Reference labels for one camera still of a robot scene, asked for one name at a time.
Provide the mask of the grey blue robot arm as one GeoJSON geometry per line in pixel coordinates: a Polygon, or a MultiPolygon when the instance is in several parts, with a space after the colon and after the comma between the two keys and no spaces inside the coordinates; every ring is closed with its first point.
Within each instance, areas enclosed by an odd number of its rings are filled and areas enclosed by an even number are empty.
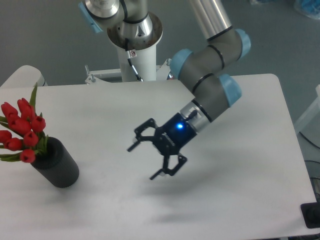
{"type": "MultiPolygon", "coordinates": [[[[207,46],[197,53],[178,51],[169,63],[169,73],[194,98],[164,125],[157,126],[154,119],[148,119],[134,131],[134,147],[149,141],[163,156],[157,176],[175,175],[187,162],[181,148],[241,97],[238,83],[221,71],[251,48],[249,36],[233,28],[221,1],[191,0],[189,4],[207,46]]],[[[148,10],[147,1],[83,0],[79,9],[90,27],[96,33],[106,32],[117,48],[123,82],[156,79],[156,45],[163,26],[148,10]]]]}

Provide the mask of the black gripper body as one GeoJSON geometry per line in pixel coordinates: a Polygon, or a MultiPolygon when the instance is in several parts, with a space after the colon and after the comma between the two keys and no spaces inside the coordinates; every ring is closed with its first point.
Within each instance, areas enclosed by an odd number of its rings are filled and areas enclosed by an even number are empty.
{"type": "Polygon", "coordinates": [[[164,125],[155,129],[152,143],[163,156],[175,156],[196,135],[183,116],[176,113],[164,125]]]}

